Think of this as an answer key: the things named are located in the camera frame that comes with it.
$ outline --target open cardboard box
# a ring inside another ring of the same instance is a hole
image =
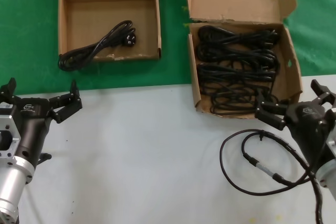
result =
[[[98,42],[115,25],[133,21],[134,47],[105,48],[94,61],[159,59],[159,0],[59,0],[59,53]]]
[[[279,100],[289,99],[291,103],[299,101],[302,93],[301,71],[289,30],[282,20],[296,8],[296,0],[188,0],[190,17],[193,20],[208,23],[190,24],[188,42],[192,70],[192,88],[196,110],[210,113],[211,101],[201,95],[198,86],[196,66],[201,63],[195,56],[195,47],[199,43],[197,32],[200,27],[213,25],[245,33],[267,28],[275,29],[281,36],[274,48],[280,61],[280,73],[276,78],[273,94]],[[249,115],[221,116],[225,118],[254,118]]]

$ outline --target bundle of power cords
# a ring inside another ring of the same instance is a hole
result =
[[[90,64],[93,58],[104,48],[120,45],[133,47],[135,45],[135,28],[130,20],[123,21],[115,26],[99,42],[71,50],[60,55],[58,67],[63,71],[80,70]]]
[[[275,30],[235,34],[222,28],[203,26],[196,56],[201,94],[211,98],[211,113],[238,115],[254,113],[257,90],[267,101],[272,95],[280,64],[272,51],[279,40]]]
[[[273,191],[268,191],[265,193],[255,193],[252,191],[247,191],[244,190],[242,188],[240,188],[239,186],[237,186],[227,175],[224,165],[223,165],[223,149],[225,144],[231,140],[233,137],[238,136],[240,134],[243,133],[248,133],[251,132],[250,134],[248,134],[243,142],[242,142],[242,149],[241,152],[243,154],[243,157],[249,161],[253,166],[259,168],[261,171],[263,171],[264,173],[266,173],[267,175],[269,175],[273,180],[275,180],[276,182],[285,185],[284,188],[278,189],[278,190],[273,190]],[[271,140],[274,140],[275,142],[277,142],[279,145],[281,145],[283,148],[285,148],[285,150],[287,150],[298,162],[299,164],[302,166],[302,168],[305,170],[305,173],[296,181],[296,182],[290,182],[288,180],[285,180],[281,175],[277,174],[277,173],[273,173],[270,169],[268,169],[266,166],[262,165],[259,160],[255,159],[254,157],[251,157],[250,155],[248,155],[245,151],[245,144],[246,142],[253,136],[259,136],[260,140],[262,141],[263,137],[267,137]],[[312,186],[313,186],[313,190],[314,190],[314,194],[316,197],[316,210],[315,210],[315,216],[316,216],[316,223],[317,224],[323,224],[322,221],[322,193],[319,187],[319,184],[316,180],[315,174],[313,173],[313,168],[317,165],[319,159],[322,156],[323,150],[326,146],[326,142],[324,143],[323,147],[321,148],[321,150],[319,150],[319,152],[317,152],[315,161],[313,162],[313,164],[311,166],[309,166],[305,160],[295,151],[295,149],[293,147],[291,147],[286,141],[284,141],[283,139],[279,138],[278,136],[267,132],[267,131],[263,131],[263,130],[243,130],[243,131],[239,131],[231,136],[229,136],[226,140],[224,140],[224,142],[221,145],[221,149],[220,149],[220,153],[219,153],[219,160],[220,160],[220,167],[222,168],[222,172],[224,174],[224,176],[226,177],[226,179],[228,180],[228,182],[237,190],[241,191],[244,194],[249,194],[249,195],[253,195],[253,196],[268,196],[268,195],[274,195],[274,194],[278,194],[278,193],[282,193],[284,191],[288,191],[291,190],[293,188],[295,188],[298,185],[302,185],[304,183],[307,182],[311,182]]]

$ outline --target table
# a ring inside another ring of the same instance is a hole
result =
[[[304,77],[303,100],[312,100]],[[336,76],[316,77],[334,88]],[[55,94],[43,95],[53,97]],[[235,190],[219,166],[219,147],[243,129],[269,130],[298,146],[289,131],[257,120],[220,119],[193,108],[190,85],[81,92],[84,109],[53,123],[44,152],[19,204],[22,224],[314,224],[310,184],[275,196]],[[224,149],[224,164],[240,186],[254,191],[281,187],[246,162],[243,138]],[[296,180],[303,170],[275,142],[247,143],[250,155]],[[324,196],[324,223],[334,223],[336,202]]]

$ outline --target green tablecloth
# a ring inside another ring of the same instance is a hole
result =
[[[304,76],[336,73],[336,0],[298,0],[285,23]],[[18,94],[190,83],[186,0],[160,0],[162,59],[57,67],[58,0],[0,0],[0,83],[15,77]]]

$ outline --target silver metal cylinder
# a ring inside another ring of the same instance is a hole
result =
[[[322,187],[329,189],[336,200],[336,159],[324,164],[316,172],[316,178]]]
[[[16,222],[23,189],[34,172],[32,164],[21,157],[0,159],[0,224]]]

